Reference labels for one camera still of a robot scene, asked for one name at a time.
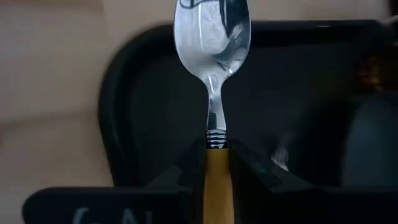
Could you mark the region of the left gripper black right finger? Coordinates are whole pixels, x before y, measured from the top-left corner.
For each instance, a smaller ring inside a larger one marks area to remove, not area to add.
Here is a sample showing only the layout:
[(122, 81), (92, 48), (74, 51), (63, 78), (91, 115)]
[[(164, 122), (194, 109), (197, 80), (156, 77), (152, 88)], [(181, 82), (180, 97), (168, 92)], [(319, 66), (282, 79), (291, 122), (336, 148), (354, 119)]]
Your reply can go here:
[(238, 224), (398, 224), (398, 189), (319, 187), (229, 142)]

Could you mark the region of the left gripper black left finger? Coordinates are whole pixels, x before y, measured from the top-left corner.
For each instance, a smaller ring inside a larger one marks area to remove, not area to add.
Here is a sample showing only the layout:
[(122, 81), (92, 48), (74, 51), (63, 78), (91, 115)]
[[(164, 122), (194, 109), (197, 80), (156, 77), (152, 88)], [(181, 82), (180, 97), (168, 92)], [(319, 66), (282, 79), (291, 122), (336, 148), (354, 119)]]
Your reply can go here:
[(203, 224), (205, 141), (144, 187), (49, 187), (24, 202), (25, 224)]

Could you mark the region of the black frying pan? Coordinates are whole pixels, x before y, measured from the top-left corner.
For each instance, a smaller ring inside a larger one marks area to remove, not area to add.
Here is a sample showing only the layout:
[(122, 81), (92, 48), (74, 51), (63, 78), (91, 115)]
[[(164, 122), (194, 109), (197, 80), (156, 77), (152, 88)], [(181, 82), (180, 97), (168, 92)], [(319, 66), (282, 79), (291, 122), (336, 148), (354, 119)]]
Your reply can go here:
[(342, 184), (398, 187), (398, 93), (376, 93), (355, 112), (346, 142)]

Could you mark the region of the amber faceted cup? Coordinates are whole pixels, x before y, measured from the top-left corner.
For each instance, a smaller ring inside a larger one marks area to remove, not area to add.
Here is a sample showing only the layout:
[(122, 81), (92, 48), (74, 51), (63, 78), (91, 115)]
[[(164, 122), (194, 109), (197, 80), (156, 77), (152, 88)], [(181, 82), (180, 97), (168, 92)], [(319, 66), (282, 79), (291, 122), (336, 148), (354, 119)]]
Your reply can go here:
[(366, 57), (356, 76), (359, 92), (398, 92), (398, 46), (392, 46)]

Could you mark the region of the spoon with yellow handle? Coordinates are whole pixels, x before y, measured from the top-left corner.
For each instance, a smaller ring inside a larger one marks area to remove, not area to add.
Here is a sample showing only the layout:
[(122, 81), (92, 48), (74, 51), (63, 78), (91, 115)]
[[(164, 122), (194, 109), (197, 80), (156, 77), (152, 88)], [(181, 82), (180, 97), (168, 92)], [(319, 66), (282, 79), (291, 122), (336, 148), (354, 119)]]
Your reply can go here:
[(243, 65), (251, 44), (248, 0), (177, 0), (174, 40), (183, 66), (208, 92), (203, 224), (234, 224), (224, 82)]

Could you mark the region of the black rectangular tray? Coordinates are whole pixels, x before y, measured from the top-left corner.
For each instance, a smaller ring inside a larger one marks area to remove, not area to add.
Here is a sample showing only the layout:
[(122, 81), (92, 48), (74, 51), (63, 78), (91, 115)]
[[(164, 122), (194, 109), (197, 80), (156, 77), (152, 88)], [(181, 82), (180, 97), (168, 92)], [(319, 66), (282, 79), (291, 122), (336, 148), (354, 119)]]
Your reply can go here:
[[(358, 106), (375, 92), (371, 67), (398, 42), (398, 22), (255, 21), (248, 57), (223, 85), (231, 139), (284, 151), (289, 171), (339, 185)], [(128, 40), (105, 71), (98, 105), (117, 186), (145, 186), (204, 145), (207, 92), (181, 64), (173, 27)]]

